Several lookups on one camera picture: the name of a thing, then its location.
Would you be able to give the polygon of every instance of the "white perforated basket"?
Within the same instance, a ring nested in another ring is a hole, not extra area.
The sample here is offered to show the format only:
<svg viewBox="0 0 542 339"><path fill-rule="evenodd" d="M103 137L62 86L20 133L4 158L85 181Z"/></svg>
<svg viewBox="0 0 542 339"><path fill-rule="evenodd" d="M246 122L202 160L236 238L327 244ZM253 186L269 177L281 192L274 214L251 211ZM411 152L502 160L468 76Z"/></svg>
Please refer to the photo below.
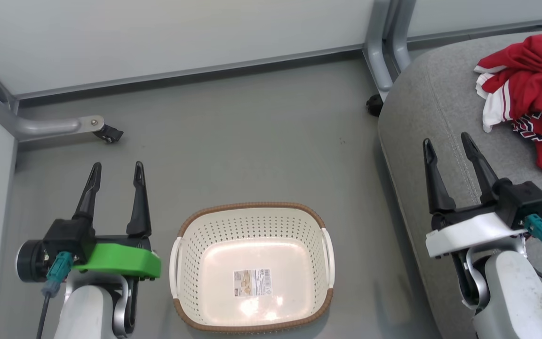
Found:
<svg viewBox="0 0 542 339"><path fill-rule="evenodd" d="M185 221L169 278L179 316L198 330L284 330L329 307L334 250L323 221L307 206L219 206Z"/></svg>

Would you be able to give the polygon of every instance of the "basket label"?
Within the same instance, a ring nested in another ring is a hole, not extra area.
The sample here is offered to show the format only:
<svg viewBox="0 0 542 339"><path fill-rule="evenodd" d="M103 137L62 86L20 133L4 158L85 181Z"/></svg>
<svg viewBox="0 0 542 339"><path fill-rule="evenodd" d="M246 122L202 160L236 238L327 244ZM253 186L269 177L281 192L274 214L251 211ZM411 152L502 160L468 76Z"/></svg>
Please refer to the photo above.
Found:
<svg viewBox="0 0 542 339"><path fill-rule="evenodd" d="M234 296L258 297L273 295L271 270L234 271Z"/></svg>

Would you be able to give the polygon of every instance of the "caster wheel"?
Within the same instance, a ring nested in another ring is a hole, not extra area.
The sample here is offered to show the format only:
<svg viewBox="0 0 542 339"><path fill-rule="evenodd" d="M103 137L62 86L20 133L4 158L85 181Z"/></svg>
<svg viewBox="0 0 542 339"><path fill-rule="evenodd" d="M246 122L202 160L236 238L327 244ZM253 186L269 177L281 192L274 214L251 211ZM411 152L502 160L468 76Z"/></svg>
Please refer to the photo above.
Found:
<svg viewBox="0 0 542 339"><path fill-rule="evenodd" d="M380 116L383 102L379 94L372 95L372 97L367 101L366 105L369 114L372 116Z"/></svg>
<svg viewBox="0 0 542 339"><path fill-rule="evenodd" d="M114 144L120 140L123 135L123 131L119 131L112 126L104 125L99 131L93 132L95 137L102 139L107 144Z"/></svg>

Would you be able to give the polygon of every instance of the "gray fabric surface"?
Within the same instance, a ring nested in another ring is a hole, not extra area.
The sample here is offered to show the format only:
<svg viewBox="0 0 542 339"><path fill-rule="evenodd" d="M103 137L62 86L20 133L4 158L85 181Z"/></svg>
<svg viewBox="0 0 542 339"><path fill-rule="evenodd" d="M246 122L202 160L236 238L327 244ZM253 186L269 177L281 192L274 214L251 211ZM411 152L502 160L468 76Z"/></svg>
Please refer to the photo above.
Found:
<svg viewBox="0 0 542 339"><path fill-rule="evenodd" d="M420 56L397 79L383 105L379 135L400 207L409 231L428 300L444 339L475 339L470 311L461 304L450 258L428 257L430 229L422 141L430 137L438 167L459 207L478 204L480 188L461 145L471 134L499 177L514 183L532 180L542 189L542 170L535 164L531 141L501 124L482 131L484 100L475 91L478 60L536 33L511 34L465 41ZM542 271L542 244L527 243L530 262Z"/></svg>

